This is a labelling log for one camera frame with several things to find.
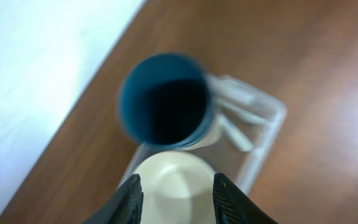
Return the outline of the cream plastic cup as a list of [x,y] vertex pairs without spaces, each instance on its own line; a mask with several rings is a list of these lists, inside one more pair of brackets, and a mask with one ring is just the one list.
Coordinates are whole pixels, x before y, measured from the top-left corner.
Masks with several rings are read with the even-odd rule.
[[223,128],[220,122],[220,115],[214,117],[213,123],[208,130],[207,134],[201,140],[196,141],[194,144],[191,144],[187,147],[181,147],[181,151],[190,151],[201,147],[210,146],[216,143],[222,136]]

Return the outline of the clear plastic storage container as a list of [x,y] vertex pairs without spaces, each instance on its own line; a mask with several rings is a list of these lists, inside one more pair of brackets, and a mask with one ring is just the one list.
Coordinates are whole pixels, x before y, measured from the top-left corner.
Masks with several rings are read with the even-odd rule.
[[225,115],[248,137],[253,144],[251,151],[239,151],[224,132],[216,143],[190,151],[181,151],[180,147],[161,150],[143,143],[137,148],[124,177],[128,178],[135,174],[137,166],[155,154],[167,151],[187,152],[204,160],[215,173],[226,174],[238,188],[245,193],[248,192],[270,152],[287,110],[276,98],[246,83],[245,86],[256,95],[253,103],[246,105],[238,101],[230,101],[214,93],[213,102],[216,115]]

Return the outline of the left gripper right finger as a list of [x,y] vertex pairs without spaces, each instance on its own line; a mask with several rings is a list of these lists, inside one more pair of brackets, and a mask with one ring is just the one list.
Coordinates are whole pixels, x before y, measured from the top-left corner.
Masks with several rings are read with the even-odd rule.
[[278,224],[223,173],[215,173],[213,204],[217,224]]

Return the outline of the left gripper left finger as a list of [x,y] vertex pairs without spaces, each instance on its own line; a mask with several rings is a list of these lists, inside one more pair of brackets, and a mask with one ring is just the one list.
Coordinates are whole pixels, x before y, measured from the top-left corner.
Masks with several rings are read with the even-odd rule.
[[140,175],[132,174],[83,224],[140,224],[143,201]]

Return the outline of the cream bowl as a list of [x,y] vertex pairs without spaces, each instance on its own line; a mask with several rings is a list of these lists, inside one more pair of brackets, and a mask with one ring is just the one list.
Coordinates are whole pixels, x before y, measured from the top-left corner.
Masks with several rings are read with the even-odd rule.
[[201,158],[167,151],[155,154],[134,171],[144,193],[141,224],[215,224],[215,171]]

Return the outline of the blue plastic cup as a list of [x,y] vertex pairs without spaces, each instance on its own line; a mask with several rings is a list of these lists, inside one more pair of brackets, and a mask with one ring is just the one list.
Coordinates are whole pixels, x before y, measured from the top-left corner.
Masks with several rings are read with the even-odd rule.
[[168,52],[144,59],[129,72],[118,113],[132,140],[167,150],[206,137],[216,110],[203,67],[189,56]]

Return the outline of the white plastic spoon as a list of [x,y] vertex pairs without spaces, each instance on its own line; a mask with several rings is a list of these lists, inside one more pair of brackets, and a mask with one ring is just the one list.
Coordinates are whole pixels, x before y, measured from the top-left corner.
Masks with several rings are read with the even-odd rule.
[[229,75],[208,75],[207,80],[216,96],[222,96],[230,101],[238,101],[246,105],[256,100],[256,95],[246,88],[245,83]]

